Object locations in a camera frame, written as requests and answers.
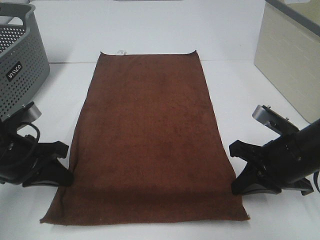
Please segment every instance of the white surface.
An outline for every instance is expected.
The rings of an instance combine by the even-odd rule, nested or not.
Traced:
[[[33,1],[49,62],[115,54],[253,59],[264,0]]]

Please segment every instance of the perforated basket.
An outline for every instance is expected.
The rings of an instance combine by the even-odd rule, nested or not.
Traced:
[[[0,16],[23,25],[0,24],[0,119],[26,105],[46,80],[50,67],[31,4],[0,3]]]

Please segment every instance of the beige box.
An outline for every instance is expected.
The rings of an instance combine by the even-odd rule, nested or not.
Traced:
[[[320,118],[319,23],[320,0],[266,0],[254,59],[310,123]]]

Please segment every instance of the brown towel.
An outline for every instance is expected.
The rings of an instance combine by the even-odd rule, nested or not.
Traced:
[[[73,185],[59,187],[41,223],[248,219],[197,52],[101,53],[69,169]]]

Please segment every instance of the white table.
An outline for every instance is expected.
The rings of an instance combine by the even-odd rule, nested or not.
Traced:
[[[70,145],[100,51],[115,54],[200,55],[224,148],[235,140],[263,145],[278,135],[255,121],[258,104],[299,128],[308,124],[253,65],[263,0],[225,1],[34,1],[35,16],[52,64],[34,101],[41,142]],[[245,162],[231,158],[238,175]],[[0,240],[86,239],[318,239],[320,195],[243,197],[251,220],[173,224],[59,226],[40,224],[55,187],[0,186]]]

